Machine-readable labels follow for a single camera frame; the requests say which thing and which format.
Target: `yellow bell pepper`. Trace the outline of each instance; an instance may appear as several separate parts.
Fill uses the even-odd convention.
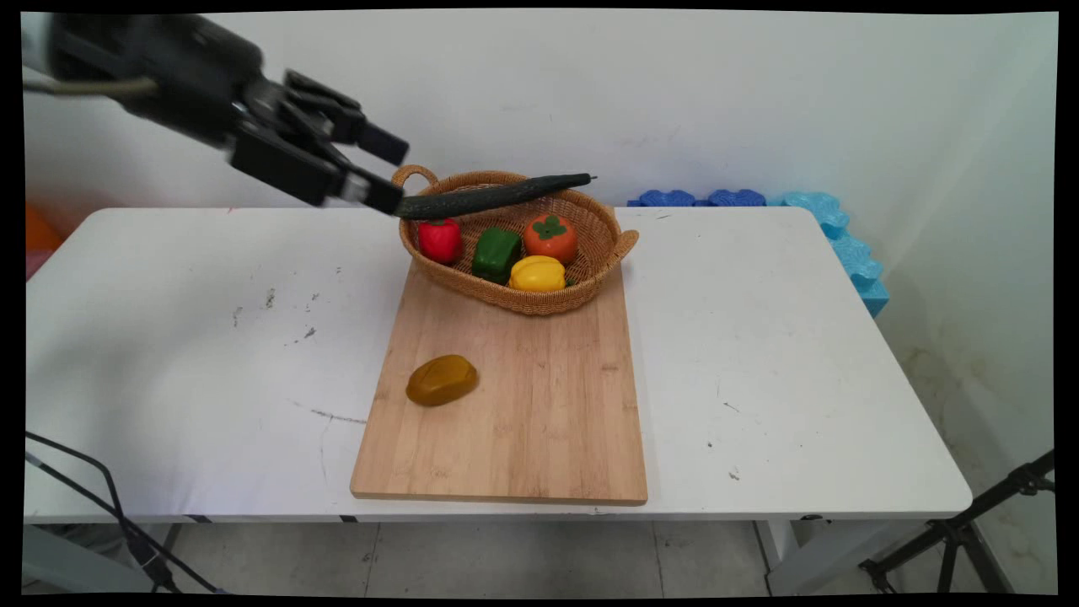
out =
[[[554,257],[530,254],[509,270],[509,287],[533,291],[565,288],[565,266]]]

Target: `black tripod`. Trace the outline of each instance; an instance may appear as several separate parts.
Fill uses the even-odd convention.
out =
[[[955,571],[955,557],[959,552],[959,547],[967,551],[970,562],[978,571],[982,584],[986,592],[1006,593],[1000,574],[993,565],[985,547],[978,539],[971,523],[975,519],[993,510],[1002,501],[1022,494],[1033,496],[1041,491],[1056,494],[1056,484],[1044,479],[1053,468],[1053,451],[1032,461],[1024,464],[1012,470],[1008,478],[986,489],[985,493],[974,498],[970,508],[956,514],[946,521],[930,521],[927,529],[920,536],[906,542],[888,556],[880,560],[864,561],[859,567],[868,572],[873,579],[873,585],[883,593],[894,593],[896,589],[888,582],[888,572],[902,566],[907,561],[944,541],[944,560],[941,563],[941,576],[937,582],[937,592],[950,592],[952,590],[952,574]]]

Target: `green bell pepper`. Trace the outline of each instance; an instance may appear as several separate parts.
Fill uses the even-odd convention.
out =
[[[473,275],[504,285],[509,281],[509,270],[520,256],[520,235],[502,227],[488,227],[476,243]]]

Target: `orange persimmon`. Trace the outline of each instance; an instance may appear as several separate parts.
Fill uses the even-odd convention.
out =
[[[568,265],[577,256],[577,230],[558,215],[541,215],[524,227],[524,250]]]

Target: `tiled floor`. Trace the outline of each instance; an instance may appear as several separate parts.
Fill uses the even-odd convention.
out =
[[[800,541],[827,528],[796,524]],[[237,594],[371,597],[767,596],[751,523],[185,525],[177,556]],[[889,576],[932,592],[941,547]],[[954,592],[983,592],[960,551]],[[185,592],[204,592],[173,567]],[[24,594],[56,592],[43,582]],[[871,594],[851,569],[812,594]]]

